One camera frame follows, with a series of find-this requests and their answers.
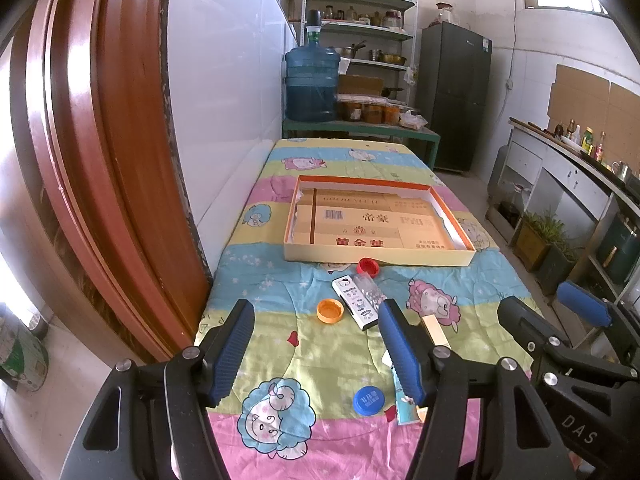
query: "refrigerator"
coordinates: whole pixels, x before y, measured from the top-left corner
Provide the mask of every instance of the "refrigerator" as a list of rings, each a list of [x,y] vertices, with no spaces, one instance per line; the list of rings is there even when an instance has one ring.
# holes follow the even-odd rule
[[[452,23],[422,30],[415,107],[429,121],[427,127],[440,135],[436,168],[471,168],[486,105],[491,51],[491,40]],[[412,145],[421,156],[418,144]]]

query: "paint bucket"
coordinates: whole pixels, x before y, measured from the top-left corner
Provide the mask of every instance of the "paint bucket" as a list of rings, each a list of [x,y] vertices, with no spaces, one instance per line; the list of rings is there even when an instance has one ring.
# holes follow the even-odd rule
[[[0,366],[32,392],[40,389],[49,370],[47,349],[4,303],[0,303]]]

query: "small yellow box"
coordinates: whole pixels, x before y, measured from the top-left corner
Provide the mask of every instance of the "small yellow box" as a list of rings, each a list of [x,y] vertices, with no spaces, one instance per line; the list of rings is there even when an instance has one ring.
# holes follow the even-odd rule
[[[289,261],[455,266],[476,250],[431,186],[299,176],[284,235]]]

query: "blue cartoon sheep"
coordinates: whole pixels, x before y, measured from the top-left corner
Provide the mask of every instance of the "blue cartoon sheep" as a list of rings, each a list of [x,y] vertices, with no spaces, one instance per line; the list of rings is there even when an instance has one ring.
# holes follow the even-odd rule
[[[295,379],[276,377],[261,383],[242,403],[238,431],[247,447],[286,460],[306,455],[316,413],[308,393]]]
[[[269,220],[271,220],[271,207],[266,204],[256,204],[246,210],[242,223],[251,227],[260,227]]]

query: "green table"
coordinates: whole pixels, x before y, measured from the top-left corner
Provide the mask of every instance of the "green table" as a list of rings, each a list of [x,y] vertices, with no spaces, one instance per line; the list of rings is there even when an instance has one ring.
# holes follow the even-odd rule
[[[282,121],[282,136],[285,139],[289,137],[296,137],[296,132],[350,132],[353,134],[361,135],[374,135],[374,136],[387,136],[387,137],[403,137],[407,139],[415,139],[423,141],[421,144],[426,144],[424,150],[414,149],[410,146],[422,161],[433,169],[433,165],[436,162],[436,155],[438,154],[438,145],[440,143],[440,136],[432,132],[428,128],[421,128],[420,130],[409,130],[402,126],[389,126],[388,124],[369,124],[363,122],[351,122],[351,121],[327,121],[324,123],[302,123],[299,121],[291,121],[290,119],[284,119]]]

